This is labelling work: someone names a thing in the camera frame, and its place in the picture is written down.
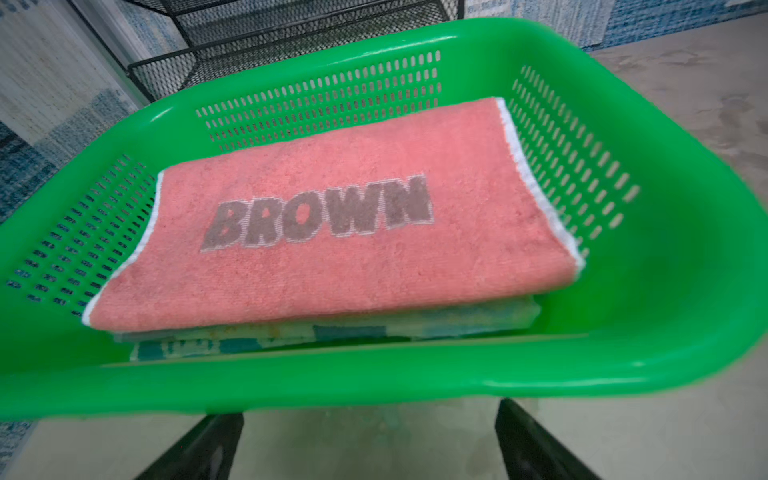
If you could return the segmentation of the blue rabbit print towel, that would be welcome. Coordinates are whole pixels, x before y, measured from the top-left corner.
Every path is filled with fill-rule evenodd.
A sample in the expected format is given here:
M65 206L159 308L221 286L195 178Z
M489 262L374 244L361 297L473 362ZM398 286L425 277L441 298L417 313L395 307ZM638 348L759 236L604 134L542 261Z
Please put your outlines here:
M283 341L259 340L253 338L225 340L174 340L147 341L136 344L129 356L130 362L157 362L221 355L250 354L263 351L279 351L295 348L323 348L337 346L359 346L368 344L409 342L406 337L359 337L294 339Z

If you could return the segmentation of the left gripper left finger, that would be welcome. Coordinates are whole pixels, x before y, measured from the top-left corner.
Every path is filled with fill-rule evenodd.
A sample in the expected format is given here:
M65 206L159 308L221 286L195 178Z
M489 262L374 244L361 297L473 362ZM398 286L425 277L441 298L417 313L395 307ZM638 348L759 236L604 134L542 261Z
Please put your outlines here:
M137 479L228 479L243 426L242 413L208 415Z

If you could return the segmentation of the red pink towel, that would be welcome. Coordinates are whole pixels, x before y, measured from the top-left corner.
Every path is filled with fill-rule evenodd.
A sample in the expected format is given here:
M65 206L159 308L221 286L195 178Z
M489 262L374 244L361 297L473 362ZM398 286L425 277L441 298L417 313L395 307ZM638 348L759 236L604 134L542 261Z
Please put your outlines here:
M189 161L82 321L145 332L476 303L584 268L501 98Z

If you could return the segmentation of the pink orange print towel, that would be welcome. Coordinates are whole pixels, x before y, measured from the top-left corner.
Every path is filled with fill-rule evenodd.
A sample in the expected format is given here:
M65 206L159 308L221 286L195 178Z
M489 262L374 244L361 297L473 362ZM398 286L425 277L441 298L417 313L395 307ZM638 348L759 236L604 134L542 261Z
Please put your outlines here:
M526 329L541 314L533 297L506 298L476 304L441 308L411 309L373 314L342 315L261 323L171 329L146 332L119 332L120 343L155 340L224 340L235 338L267 339L307 338L326 329L363 328L386 336L431 337L458 336L493 330Z

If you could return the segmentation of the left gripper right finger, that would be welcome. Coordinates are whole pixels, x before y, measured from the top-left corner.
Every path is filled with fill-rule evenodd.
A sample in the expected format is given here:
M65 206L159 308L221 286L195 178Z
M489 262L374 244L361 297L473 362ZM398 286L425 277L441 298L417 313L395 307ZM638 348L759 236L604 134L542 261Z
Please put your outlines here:
M510 398L500 401L494 427L509 479L600 479Z

